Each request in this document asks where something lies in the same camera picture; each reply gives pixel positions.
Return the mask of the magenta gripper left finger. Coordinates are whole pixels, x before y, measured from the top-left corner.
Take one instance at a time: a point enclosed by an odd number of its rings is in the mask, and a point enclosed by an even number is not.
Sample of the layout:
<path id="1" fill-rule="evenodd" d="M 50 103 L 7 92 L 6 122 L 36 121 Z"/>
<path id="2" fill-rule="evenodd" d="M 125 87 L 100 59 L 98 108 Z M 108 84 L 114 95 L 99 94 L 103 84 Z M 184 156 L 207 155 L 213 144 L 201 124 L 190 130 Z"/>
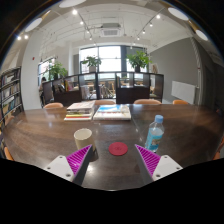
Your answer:
<path id="1" fill-rule="evenodd" d="M 92 146 L 85 146 L 67 157 L 59 155 L 45 167 L 45 170 L 81 186 L 92 154 Z"/>

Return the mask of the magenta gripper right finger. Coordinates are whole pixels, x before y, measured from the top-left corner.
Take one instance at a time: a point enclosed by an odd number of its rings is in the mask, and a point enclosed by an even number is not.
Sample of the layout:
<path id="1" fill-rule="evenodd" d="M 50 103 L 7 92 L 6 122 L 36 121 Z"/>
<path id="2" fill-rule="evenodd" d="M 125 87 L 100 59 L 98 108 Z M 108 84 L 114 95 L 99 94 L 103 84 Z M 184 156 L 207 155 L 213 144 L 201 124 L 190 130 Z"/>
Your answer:
<path id="1" fill-rule="evenodd" d="M 139 145 L 135 145 L 135 148 L 137 163 L 145 185 L 182 169 L 168 155 L 159 156 Z"/>

